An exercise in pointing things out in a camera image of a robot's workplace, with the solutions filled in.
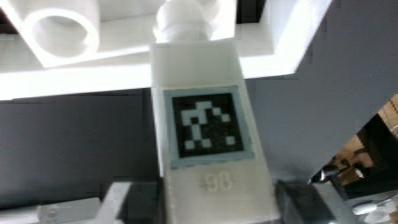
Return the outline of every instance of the circular hole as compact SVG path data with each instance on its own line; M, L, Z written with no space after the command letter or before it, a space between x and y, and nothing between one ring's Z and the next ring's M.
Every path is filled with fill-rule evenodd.
M86 31L68 18L49 16L33 26L33 38L42 50L58 57L72 57L86 47Z

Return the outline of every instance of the dark gray background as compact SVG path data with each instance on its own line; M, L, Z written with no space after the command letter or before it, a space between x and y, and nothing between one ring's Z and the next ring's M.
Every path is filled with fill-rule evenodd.
M335 0L296 74L246 80L273 179L307 181L395 92L395 21L395 0ZM0 153L0 208L156 180L148 90L3 102Z

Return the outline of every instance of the white device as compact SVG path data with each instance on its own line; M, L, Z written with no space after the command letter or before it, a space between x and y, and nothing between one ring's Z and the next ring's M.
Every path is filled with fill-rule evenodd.
M97 198L0 211L0 224L122 224L116 220L131 183L115 182Z
M157 20L166 43L150 48L152 106L166 223L264 223L278 212L234 41L207 41L195 1L168 1Z

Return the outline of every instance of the white plastic casing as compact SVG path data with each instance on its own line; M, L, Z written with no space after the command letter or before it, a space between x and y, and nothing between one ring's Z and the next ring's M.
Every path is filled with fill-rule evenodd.
M278 218L273 187L262 156L250 102L241 77L234 41L156 44L152 54L152 106L156 121L159 170L164 179L166 223L266 223ZM212 159L211 155L180 158L175 165L166 94L236 89L248 135L250 158Z

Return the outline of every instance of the gray panel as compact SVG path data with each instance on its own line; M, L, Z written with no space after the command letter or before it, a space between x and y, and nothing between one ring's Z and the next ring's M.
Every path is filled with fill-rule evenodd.
M395 9L394 0L333 2L312 64L294 79L248 81L273 179L308 179L398 90Z
M0 208L100 196L116 179L156 179L140 96L0 104Z

